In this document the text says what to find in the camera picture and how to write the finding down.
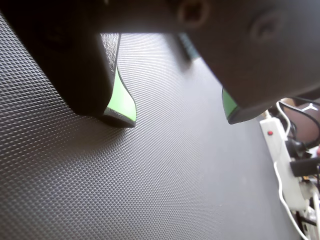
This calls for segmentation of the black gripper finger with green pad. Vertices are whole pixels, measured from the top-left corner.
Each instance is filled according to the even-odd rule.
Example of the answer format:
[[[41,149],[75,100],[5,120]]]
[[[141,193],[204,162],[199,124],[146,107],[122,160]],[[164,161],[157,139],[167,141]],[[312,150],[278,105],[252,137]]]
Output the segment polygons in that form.
[[[106,7],[104,0],[0,3],[5,19],[74,113],[133,128],[136,103],[117,64],[121,34],[95,25]]]
[[[230,124],[319,88],[319,1],[177,0],[174,11],[236,104]]]

